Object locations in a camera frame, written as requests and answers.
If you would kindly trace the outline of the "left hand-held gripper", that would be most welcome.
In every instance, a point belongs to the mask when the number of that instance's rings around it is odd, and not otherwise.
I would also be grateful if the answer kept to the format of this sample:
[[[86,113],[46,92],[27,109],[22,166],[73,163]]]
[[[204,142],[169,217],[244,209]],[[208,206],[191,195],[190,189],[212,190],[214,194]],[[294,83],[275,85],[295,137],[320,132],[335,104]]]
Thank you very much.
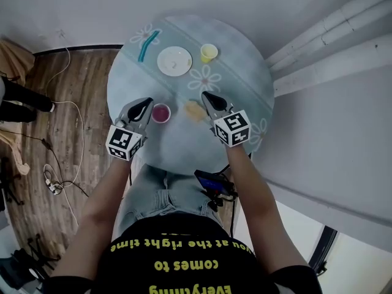
[[[153,111],[154,101],[144,97],[126,104],[110,130],[105,143],[109,155],[131,161],[144,145],[146,127]]]

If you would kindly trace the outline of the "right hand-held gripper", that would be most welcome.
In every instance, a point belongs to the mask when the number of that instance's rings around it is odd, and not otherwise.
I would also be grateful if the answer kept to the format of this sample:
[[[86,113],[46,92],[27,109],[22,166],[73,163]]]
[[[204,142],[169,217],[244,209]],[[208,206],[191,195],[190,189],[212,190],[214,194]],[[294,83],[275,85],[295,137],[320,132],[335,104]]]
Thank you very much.
[[[244,110],[235,112],[232,100],[227,95],[214,91],[203,91],[202,102],[207,114],[213,119],[215,135],[226,146],[232,148],[247,142],[251,135],[251,123]]]

